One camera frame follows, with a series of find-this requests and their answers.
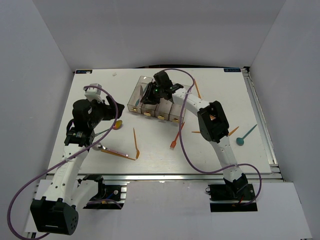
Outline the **orange plastic knife top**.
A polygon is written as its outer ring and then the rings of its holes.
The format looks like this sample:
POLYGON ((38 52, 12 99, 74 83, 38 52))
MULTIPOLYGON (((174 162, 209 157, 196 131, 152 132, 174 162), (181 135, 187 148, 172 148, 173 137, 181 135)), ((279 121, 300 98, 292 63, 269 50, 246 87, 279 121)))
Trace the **orange plastic knife top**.
POLYGON ((194 86, 196 88, 196 92, 197 92, 198 98, 202 99, 202 96, 200 94, 199 87, 198 87, 198 84, 197 84, 196 80, 194 80, 194 86))

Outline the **teal plastic knife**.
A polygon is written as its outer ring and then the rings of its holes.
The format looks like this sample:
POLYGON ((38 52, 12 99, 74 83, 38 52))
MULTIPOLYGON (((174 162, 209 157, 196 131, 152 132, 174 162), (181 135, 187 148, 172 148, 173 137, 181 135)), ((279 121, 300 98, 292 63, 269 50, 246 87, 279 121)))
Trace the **teal plastic knife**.
POLYGON ((136 107, 141 103, 142 98, 143 98, 143 97, 140 97, 140 95, 139 95, 139 97, 138 97, 138 99, 137 99, 137 101, 136 101, 136 103, 135 103, 135 106, 136 106, 136 107))

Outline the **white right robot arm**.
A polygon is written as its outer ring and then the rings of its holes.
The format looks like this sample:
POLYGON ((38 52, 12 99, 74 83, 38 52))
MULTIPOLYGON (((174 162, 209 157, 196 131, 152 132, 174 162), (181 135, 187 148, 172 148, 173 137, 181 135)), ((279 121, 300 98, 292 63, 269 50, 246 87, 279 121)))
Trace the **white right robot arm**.
POLYGON ((161 99, 181 106, 179 119, 182 120, 184 109, 193 113, 198 120, 202 137, 213 147, 219 163, 226 195, 236 200, 243 195, 248 185, 246 175, 238 166, 229 139, 229 122, 219 101, 208 102, 192 93, 192 87, 186 89, 179 83, 173 83, 166 70, 157 72, 154 81, 148 83, 141 103, 155 105, 161 99))

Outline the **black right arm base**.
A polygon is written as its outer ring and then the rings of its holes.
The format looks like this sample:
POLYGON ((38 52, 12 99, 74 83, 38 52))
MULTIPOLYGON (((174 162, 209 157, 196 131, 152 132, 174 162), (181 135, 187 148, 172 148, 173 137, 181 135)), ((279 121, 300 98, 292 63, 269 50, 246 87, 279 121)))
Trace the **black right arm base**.
POLYGON ((234 193, 226 184, 209 184, 205 188, 212 213, 257 212, 256 200, 260 190, 259 188, 255 193, 252 184, 248 184, 238 193, 234 193))

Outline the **teal plastic spoon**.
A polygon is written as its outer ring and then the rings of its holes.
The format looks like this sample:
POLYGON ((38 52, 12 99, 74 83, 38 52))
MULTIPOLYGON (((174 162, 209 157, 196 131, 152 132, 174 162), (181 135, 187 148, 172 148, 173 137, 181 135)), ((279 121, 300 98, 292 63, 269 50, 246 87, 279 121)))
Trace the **teal plastic spoon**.
POLYGON ((238 146, 243 146, 245 143, 245 138, 257 127, 257 125, 254 125, 243 137, 237 137, 236 138, 236 144, 238 146))

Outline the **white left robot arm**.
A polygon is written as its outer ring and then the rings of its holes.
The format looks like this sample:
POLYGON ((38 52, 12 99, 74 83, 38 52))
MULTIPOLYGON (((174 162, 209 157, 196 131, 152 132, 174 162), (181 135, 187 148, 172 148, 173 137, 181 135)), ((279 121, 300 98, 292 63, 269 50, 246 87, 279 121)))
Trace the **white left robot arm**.
POLYGON ((81 165, 94 142, 95 127, 101 121, 114 120, 122 115, 124 105, 113 102, 110 96, 80 99, 72 105, 72 123, 66 132, 61 162, 40 199, 32 201, 30 211, 39 232, 72 235, 79 221, 79 210, 92 199, 105 196, 103 178, 86 176, 75 186, 81 165))

